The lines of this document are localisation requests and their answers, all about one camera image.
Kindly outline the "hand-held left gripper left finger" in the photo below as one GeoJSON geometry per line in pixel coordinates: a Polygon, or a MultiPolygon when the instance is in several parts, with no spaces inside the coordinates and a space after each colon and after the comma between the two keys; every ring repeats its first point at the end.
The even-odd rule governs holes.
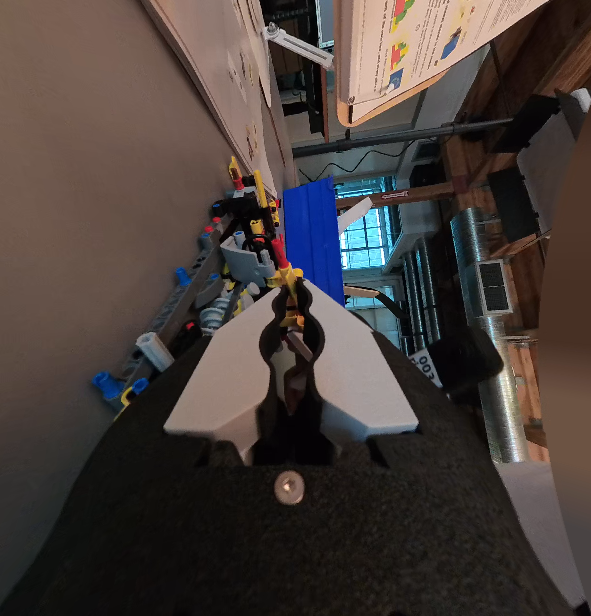
{"type": "Polygon", "coordinates": [[[257,410],[271,378],[260,340],[274,320],[278,295],[272,289],[217,330],[164,424],[167,434],[231,442],[244,464],[251,464],[261,433],[257,410]]]}

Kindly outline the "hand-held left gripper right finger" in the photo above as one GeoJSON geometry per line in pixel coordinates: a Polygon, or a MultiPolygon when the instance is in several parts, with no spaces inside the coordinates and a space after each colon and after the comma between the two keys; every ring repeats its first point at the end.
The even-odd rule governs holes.
{"type": "Polygon", "coordinates": [[[309,350],[301,363],[299,462],[331,463],[352,443],[415,431],[418,419],[376,332],[310,281],[299,282],[299,308],[309,350]]]}

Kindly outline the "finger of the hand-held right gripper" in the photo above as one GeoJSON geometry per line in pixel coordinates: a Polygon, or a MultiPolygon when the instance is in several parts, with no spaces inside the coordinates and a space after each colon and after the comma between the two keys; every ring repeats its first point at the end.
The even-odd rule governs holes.
{"type": "Polygon", "coordinates": [[[304,342],[303,334],[300,332],[287,332],[281,336],[281,339],[287,344],[289,349],[291,349],[295,354],[302,356],[306,362],[312,361],[313,352],[304,342]]]}

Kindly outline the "small yellow lego connector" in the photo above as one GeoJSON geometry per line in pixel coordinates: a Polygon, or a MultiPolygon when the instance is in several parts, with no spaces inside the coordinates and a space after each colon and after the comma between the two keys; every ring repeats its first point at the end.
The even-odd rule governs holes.
{"type": "Polygon", "coordinates": [[[289,299],[286,304],[285,317],[281,323],[282,327],[297,328],[303,333],[305,318],[299,310],[297,299],[297,277],[291,263],[287,260],[281,240],[275,238],[271,240],[271,246],[277,259],[278,271],[281,277],[281,285],[286,287],[289,292],[289,299]]]}

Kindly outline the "lego car chassis model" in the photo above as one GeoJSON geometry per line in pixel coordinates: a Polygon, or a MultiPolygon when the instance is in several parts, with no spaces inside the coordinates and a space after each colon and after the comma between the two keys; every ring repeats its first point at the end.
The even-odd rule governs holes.
{"type": "Polygon", "coordinates": [[[212,337],[270,289],[284,287],[271,246],[279,238],[285,253],[277,233],[281,202],[268,194],[260,171],[243,174],[235,157],[228,171],[234,191],[211,206],[198,257],[176,270],[175,289],[137,339],[120,374],[99,372],[92,379],[114,418],[200,338],[212,337]]]}

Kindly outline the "lego instruction booklet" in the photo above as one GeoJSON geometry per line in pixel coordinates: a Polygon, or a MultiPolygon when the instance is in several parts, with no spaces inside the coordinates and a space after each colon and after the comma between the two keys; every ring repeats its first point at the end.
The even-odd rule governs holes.
{"type": "Polygon", "coordinates": [[[293,158],[259,1],[142,1],[246,173],[281,197],[293,158]]]}

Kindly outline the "person's right hand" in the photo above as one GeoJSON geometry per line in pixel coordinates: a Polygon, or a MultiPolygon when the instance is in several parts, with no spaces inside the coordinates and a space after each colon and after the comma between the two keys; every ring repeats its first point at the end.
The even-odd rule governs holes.
{"type": "Polygon", "coordinates": [[[289,368],[283,377],[284,402],[287,414],[295,414],[297,407],[305,395],[307,388],[307,374],[297,365],[289,368]]]}

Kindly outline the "white air vent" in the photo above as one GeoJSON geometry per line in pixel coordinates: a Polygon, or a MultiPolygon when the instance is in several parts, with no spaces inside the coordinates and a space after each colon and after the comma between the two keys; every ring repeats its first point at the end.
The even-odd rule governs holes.
{"type": "Polygon", "coordinates": [[[501,259],[474,263],[473,276],[474,298],[472,303],[476,317],[493,317],[513,313],[505,263],[501,259]]]}

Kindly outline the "blue plastic bin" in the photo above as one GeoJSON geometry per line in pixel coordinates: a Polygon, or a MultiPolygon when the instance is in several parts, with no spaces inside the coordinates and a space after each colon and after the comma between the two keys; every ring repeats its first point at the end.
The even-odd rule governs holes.
{"type": "Polygon", "coordinates": [[[305,279],[345,307],[333,177],[287,189],[283,197],[287,259],[305,279]]]}

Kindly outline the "white paper slip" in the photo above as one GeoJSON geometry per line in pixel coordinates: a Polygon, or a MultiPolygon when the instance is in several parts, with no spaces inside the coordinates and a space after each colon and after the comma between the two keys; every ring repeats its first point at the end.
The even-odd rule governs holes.
{"type": "Polygon", "coordinates": [[[370,196],[366,196],[348,207],[344,204],[341,206],[337,204],[338,236],[341,236],[350,225],[364,218],[373,208],[373,205],[370,196]]]}

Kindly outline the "black and white softbox light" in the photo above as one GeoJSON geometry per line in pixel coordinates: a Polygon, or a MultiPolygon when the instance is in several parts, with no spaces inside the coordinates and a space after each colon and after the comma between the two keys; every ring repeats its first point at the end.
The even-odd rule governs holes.
{"type": "Polygon", "coordinates": [[[494,153],[517,154],[513,167],[487,175],[509,243],[551,231],[556,200],[590,106],[587,88],[532,95],[495,144],[494,153]]]}

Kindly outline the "white board stand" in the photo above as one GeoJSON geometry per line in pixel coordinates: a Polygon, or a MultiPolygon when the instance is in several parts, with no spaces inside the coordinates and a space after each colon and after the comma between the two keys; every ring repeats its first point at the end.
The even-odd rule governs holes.
{"type": "Polygon", "coordinates": [[[307,43],[295,36],[288,34],[284,29],[278,27],[274,22],[261,30],[265,41],[290,50],[297,55],[319,64],[325,70],[334,70],[334,56],[330,52],[320,49],[307,43]]]}

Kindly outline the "metal air duct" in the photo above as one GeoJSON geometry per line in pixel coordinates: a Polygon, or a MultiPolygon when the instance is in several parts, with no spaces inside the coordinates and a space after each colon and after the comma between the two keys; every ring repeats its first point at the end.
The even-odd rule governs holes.
{"type": "Polygon", "coordinates": [[[485,221],[485,212],[476,206],[459,212],[451,220],[452,239],[467,322],[490,336],[505,362],[502,372],[480,387],[491,458],[496,463],[520,463],[529,461],[530,455],[505,338],[505,315],[476,317],[473,312],[473,264],[495,260],[491,258],[485,221]]]}

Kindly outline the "wooden post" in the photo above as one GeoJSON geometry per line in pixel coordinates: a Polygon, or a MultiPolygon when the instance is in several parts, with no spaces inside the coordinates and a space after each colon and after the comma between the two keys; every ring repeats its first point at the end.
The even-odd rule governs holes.
{"type": "Polygon", "coordinates": [[[469,176],[463,174],[455,175],[452,177],[451,181],[440,184],[373,193],[372,195],[368,195],[368,197],[371,199],[373,208],[381,208],[391,205],[448,200],[456,195],[465,194],[468,190],[469,176]]]}

